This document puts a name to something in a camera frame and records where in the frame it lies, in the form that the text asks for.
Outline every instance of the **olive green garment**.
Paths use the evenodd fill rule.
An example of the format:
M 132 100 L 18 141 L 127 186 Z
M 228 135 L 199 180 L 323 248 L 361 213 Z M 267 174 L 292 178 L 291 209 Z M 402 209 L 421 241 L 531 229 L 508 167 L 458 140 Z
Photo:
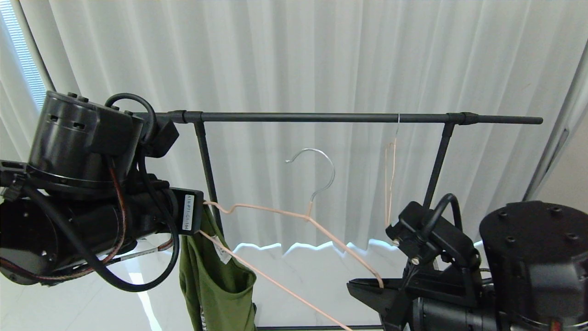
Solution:
M 211 237 L 218 236 L 227 247 L 207 206 L 202 213 L 201 230 Z M 256 330 L 251 301 L 254 272 L 234 258 L 225 264 L 215 245 L 203 235 L 182 238 L 179 274 L 195 331 Z

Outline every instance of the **white label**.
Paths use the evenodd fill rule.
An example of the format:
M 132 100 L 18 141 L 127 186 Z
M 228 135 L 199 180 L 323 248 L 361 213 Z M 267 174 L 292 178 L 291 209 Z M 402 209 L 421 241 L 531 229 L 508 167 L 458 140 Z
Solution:
M 212 238 L 218 242 L 221 242 L 218 236 L 214 236 Z M 222 263 L 229 263 L 229 260 L 231 258 L 231 255 L 229 253 L 225 252 L 224 250 L 222 250 L 222 248 L 218 247 L 217 245 L 215 245 L 215 250 L 216 254 L 219 256 L 219 259 Z
M 184 198 L 184 217 L 182 220 L 182 230 L 190 231 L 192 229 L 192 214 L 194 213 L 194 196 L 186 194 Z

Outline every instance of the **beige wall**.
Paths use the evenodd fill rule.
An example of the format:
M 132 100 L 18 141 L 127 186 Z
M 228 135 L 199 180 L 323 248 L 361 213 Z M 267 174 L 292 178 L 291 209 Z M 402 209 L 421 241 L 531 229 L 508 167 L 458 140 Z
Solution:
M 564 204 L 588 213 L 588 115 L 574 133 L 537 200 Z

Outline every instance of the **white floor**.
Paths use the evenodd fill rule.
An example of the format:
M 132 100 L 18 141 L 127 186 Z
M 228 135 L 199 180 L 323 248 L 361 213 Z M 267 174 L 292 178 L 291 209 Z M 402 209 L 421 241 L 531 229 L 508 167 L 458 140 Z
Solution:
M 143 248 L 151 245 L 145 241 Z M 484 259 L 483 248 L 477 245 Z M 371 241 L 367 251 L 350 245 L 382 277 L 399 277 L 404 255 L 381 241 Z M 349 295 L 346 282 L 372 277 L 355 259 L 340 254 L 330 243 L 320 247 L 295 245 L 285 254 L 279 244 L 258 247 L 241 244 L 236 249 L 252 265 L 290 288 L 315 306 L 347 325 L 378 324 L 377 314 Z M 150 254 L 111 266 L 121 278 L 135 283 L 154 279 L 169 259 Z M 146 293 L 125 293 L 91 274 L 55 287 L 18 286 L 0 280 L 0 329 L 3 331 L 91 330 L 191 330 L 178 270 Z M 288 296 L 262 277 L 254 287 L 258 326 L 332 325 L 323 316 Z

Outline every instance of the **clothing rack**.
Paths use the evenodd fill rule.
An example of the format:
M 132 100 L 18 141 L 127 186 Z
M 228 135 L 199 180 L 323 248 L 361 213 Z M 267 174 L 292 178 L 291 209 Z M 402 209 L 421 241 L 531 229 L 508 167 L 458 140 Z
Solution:
M 528 116 L 478 115 L 471 112 L 450 112 L 447 114 L 367 114 L 367 113 L 319 113 L 319 112 L 201 112 L 176 110 L 159 113 L 158 118 L 169 119 L 174 123 L 191 123 L 196 130 L 196 138 L 202 157 L 206 185 L 211 201 L 218 202 L 212 174 L 211 158 L 206 142 L 205 122 L 281 122 L 281 123 L 444 123 L 437 149 L 437 156 L 431 171 L 429 185 L 423 205 L 429 208 L 439 180 L 447 147 L 456 125 L 477 123 L 495 124 L 541 124 L 543 118 Z M 214 207 L 216 223 L 223 232 L 221 213 Z M 265 326 L 259 330 L 339 330 L 339 326 Z M 381 325 L 354 326 L 353 329 L 382 329 Z

